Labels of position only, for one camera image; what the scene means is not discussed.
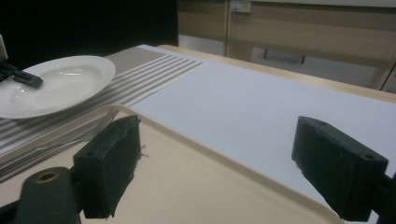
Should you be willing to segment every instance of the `table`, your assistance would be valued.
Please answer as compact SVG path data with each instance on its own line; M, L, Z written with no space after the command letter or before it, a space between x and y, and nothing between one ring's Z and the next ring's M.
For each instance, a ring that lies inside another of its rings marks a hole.
M323 203L291 160L298 116L330 123L388 158L387 175L396 171L393 94L171 46L143 45L107 58L117 75L89 105L45 117L52 120L45 129L26 128L44 119L0 120L2 150L12 151L98 106L123 104ZM158 75L142 91L133 89L137 73Z

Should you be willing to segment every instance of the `fork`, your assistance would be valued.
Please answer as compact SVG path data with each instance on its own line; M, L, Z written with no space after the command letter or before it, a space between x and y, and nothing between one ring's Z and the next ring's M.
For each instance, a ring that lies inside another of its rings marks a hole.
M16 161L12 160L10 165L5 165L5 167L0 170L0 183L77 143L91 141L111 121L113 121L118 112L119 110L117 108L111 107L107 114L99 121L99 123L95 127L76 137L68 143L58 144L54 146L46 146L46 144L44 144L40 147L35 147L29 153L22 156L21 158L18 158Z

